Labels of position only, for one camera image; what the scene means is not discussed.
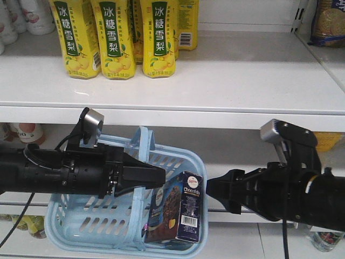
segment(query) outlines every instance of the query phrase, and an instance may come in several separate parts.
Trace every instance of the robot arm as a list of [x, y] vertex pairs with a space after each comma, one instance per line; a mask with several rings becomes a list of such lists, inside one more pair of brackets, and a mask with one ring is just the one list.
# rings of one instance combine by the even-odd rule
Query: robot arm
[[165, 170], [143, 163], [122, 147], [97, 144], [103, 116], [85, 108], [65, 151], [0, 149], [0, 193], [34, 192], [118, 196], [135, 187], [148, 189], [165, 183]]
[[230, 170], [208, 181], [206, 193], [228, 212], [247, 207], [270, 221], [286, 219], [345, 231], [345, 178], [330, 168], [321, 174], [313, 132], [272, 120], [261, 128], [261, 138], [275, 145], [280, 162], [270, 162], [245, 174]]

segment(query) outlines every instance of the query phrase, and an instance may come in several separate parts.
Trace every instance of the silver bracket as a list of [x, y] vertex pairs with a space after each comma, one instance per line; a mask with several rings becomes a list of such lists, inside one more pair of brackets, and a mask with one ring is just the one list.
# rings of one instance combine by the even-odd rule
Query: silver bracket
[[94, 148], [102, 133], [104, 116], [93, 109], [90, 109], [83, 122], [83, 129], [89, 134], [87, 139], [80, 140], [80, 147]]

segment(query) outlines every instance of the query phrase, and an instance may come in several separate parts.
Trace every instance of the barcode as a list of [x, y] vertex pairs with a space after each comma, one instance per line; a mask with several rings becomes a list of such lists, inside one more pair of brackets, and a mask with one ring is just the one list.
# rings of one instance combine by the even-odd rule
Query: barcode
[[181, 216], [181, 223], [183, 225], [187, 225], [187, 226], [191, 226], [191, 227], [198, 227], [198, 219], [196, 219], [195, 217], [187, 217], [182, 215]]
[[96, 65], [96, 67], [98, 68], [101, 64], [101, 59], [100, 59], [100, 56], [99, 56], [99, 53], [96, 52], [96, 54], [93, 56], [93, 61]]
[[189, 32], [182, 32], [180, 34], [180, 46], [192, 46], [192, 34]]

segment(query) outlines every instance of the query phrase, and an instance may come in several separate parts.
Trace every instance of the cracker package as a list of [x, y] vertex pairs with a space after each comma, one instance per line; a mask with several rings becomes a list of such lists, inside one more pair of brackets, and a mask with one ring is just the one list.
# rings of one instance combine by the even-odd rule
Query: cracker package
[[344, 0], [318, 0], [310, 39], [317, 46], [345, 46]]
[[202, 177], [182, 172], [154, 189], [145, 242], [199, 242]]

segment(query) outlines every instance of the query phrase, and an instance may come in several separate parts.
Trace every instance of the green label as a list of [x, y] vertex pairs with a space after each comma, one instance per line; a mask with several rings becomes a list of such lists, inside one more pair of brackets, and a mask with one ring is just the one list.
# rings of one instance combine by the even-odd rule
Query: green label
[[167, 51], [167, 42], [165, 38], [165, 24], [167, 14], [166, 2], [153, 2], [152, 3], [153, 22], [154, 22], [154, 55], [165, 56]]
[[67, 3], [55, 1], [54, 5], [59, 15], [61, 27], [63, 28], [67, 54], [70, 56], [79, 56]]
[[138, 40], [136, 38], [136, 33], [135, 33], [135, 21], [134, 21], [134, 5], [133, 5], [134, 0], [129, 0], [128, 1], [128, 11], [129, 11], [129, 21], [130, 21], [130, 28], [132, 30], [132, 38], [133, 38], [133, 43], [136, 43]]
[[116, 24], [116, 6], [114, 2], [99, 3], [103, 16], [107, 52], [109, 57], [121, 57], [118, 26]]

